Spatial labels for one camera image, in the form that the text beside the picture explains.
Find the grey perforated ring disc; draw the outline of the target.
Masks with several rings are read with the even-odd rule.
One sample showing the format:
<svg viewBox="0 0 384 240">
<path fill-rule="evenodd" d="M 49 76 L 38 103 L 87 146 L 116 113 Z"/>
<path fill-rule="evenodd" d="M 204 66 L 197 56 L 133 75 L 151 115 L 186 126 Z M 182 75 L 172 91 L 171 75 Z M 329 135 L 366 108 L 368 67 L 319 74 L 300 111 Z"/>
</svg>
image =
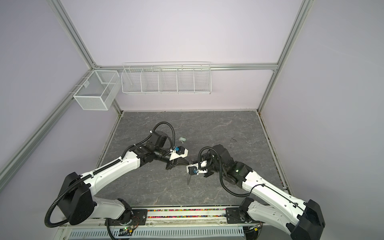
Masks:
<svg viewBox="0 0 384 240">
<path fill-rule="evenodd" d="M 190 184 L 191 178 L 192 178 L 192 175 L 190 174 L 190 169 L 187 169 L 187 185 Z"/>
</svg>

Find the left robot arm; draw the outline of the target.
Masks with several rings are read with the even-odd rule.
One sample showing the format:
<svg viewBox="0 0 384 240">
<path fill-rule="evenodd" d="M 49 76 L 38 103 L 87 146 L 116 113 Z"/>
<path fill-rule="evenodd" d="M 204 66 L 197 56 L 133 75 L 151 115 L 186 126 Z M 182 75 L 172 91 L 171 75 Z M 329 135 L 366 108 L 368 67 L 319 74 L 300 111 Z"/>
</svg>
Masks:
<svg viewBox="0 0 384 240">
<path fill-rule="evenodd" d="M 170 126 L 170 123 L 156 124 L 144 140 L 128 146 L 117 159 L 81 175 L 75 172 L 67 175 L 57 198 L 47 210 L 45 226 L 78 225 L 88 219 L 130 224 L 134 213 L 125 200 L 98 198 L 97 193 L 121 176 L 152 161 L 166 163 L 167 170 L 189 164 L 186 159 L 189 151 L 183 146 L 176 146 L 175 130 L 172 129 L 172 136 L 168 136 L 157 131 L 161 125 Z"/>
</svg>

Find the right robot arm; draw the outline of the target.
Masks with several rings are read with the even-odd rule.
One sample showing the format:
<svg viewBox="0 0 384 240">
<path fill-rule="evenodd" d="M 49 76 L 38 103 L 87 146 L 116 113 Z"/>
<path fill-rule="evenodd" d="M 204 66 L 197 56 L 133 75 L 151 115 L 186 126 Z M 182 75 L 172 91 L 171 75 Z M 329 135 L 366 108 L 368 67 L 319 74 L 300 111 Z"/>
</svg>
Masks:
<svg viewBox="0 0 384 240">
<path fill-rule="evenodd" d="M 248 165 L 235 161 L 223 145 L 202 148 L 187 173 L 206 178 L 218 173 L 226 192 L 244 198 L 239 209 L 247 222 L 266 223 L 293 240 L 319 240 L 322 236 L 326 223 L 318 203 L 305 202 L 269 183 Z"/>
</svg>

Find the white mesh box basket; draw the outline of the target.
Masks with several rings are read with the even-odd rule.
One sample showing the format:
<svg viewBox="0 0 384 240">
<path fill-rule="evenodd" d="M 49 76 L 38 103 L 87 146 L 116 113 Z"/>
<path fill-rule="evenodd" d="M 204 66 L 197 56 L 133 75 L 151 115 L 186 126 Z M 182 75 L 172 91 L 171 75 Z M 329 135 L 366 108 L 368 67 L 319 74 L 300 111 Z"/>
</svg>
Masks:
<svg viewBox="0 0 384 240">
<path fill-rule="evenodd" d="M 118 71 L 94 70 L 74 93 L 83 110 L 107 111 L 121 89 Z"/>
</svg>

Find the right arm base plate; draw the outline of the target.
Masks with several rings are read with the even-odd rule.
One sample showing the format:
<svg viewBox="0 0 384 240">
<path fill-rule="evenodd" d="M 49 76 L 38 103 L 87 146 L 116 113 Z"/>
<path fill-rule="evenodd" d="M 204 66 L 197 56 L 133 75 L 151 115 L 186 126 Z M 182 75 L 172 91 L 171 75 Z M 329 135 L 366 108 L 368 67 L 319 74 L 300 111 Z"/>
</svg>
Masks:
<svg viewBox="0 0 384 240">
<path fill-rule="evenodd" d="M 225 217 L 228 224 L 259 224 L 260 221 L 253 220 L 251 216 L 240 208 L 226 208 Z"/>
</svg>

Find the aluminium mounting rail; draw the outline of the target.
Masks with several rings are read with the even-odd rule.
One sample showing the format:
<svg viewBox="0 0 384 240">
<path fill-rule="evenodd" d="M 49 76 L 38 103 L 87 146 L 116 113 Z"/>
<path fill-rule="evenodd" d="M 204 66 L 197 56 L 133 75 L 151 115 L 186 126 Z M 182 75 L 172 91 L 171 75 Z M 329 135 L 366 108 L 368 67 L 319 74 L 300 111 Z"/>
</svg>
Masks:
<svg viewBox="0 0 384 240">
<path fill-rule="evenodd" d="M 249 211 L 251 204 L 256 203 L 251 198 L 246 198 L 238 207 L 243 211 Z M 59 204 L 59 208 L 65 215 L 66 219 L 58 223 L 52 223 L 50 216 L 46 215 L 45 225 L 50 228 L 62 226 L 65 224 L 78 225 L 87 219 L 107 219 L 107 214 L 112 214 L 113 220 L 118 219 L 125 211 L 133 210 L 130 205 L 122 199 L 118 199 L 112 203 L 96 203 L 91 201 L 90 204 L 78 204 L 72 207 L 70 204 Z M 171 209 L 148 209 L 147 219 L 201 219 L 201 218 L 224 218 L 225 209 L 232 207 L 204 207 L 204 208 L 171 208 Z"/>
</svg>

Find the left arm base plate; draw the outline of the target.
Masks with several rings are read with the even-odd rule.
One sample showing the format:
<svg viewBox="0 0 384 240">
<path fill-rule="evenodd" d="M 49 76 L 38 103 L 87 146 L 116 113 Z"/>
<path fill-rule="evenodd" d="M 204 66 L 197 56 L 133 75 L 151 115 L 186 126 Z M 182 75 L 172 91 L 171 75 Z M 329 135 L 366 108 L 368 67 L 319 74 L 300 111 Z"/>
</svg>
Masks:
<svg viewBox="0 0 384 240">
<path fill-rule="evenodd" d="M 116 220 L 108 219 L 110 226 L 142 226 L 146 224 L 148 209 L 133 209 L 125 211 Z"/>
</svg>

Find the aluminium frame profile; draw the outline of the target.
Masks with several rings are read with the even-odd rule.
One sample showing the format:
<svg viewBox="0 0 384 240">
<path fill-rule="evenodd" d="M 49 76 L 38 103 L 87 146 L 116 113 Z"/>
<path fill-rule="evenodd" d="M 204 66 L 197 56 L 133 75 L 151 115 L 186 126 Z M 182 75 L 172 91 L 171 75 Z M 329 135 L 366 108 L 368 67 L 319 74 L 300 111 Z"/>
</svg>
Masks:
<svg viewBox="0 0 384 240">
<path fill-rule="evenodd" d="M 294 21 L 293 28 L 289 34 L 287 42 L 283 48 L 281 56 L 277 63 L 254 63 L 254 64 L 204 64 L 201 67 L 211 71 L 253 71 L 253 70 L 271 70 L 273 71 L 272 78 L 270 79 L 266 91 L 262 97 L 261 103 L 258 107 L 258 112 L 264 108 L 267 99 L 272 91 L 275 81 L 283 66 L 288 59 L 289 53 L 294 46 L 294 43 L 303 27 L 304 21 L 310 12 L 313 1 L 302 1 L 298 15 Z M 85 58 L 86 64 L 90 69 L 79 80 L 78 84 L 68 93 L 61 102 L 52 110 L 52 112 L 43 120 L 43 122 L 35 129 L 35 131 L 23 142 L 20 148 L 13 154 L 9 161 L 1 167 L 1 190 L 4 190 L 7 184 L 17 174 L 20 168 L 25 164 L 31 154 L 37 149 L 44 138 L 49 134 L 52 128 L 57 124 L 61 117 L 66 113 L 68 108 L 74 102 L 75 91 L 80 89 L 81 84 L 86 81 L 92 73 L 97 71 L 121 71 L 122 67 L 107 67 L 97 66 L 91 60 L 89 52 L 86 50 L 84 43 L 81 41 L 78 33 L 70 21 L 67 12 L 60 1 L 48 1 L 48 5 L 57 16 L 62 27 L 70 36 L 71 41 L 74 43 L 80 55 Z"/>
</svg>

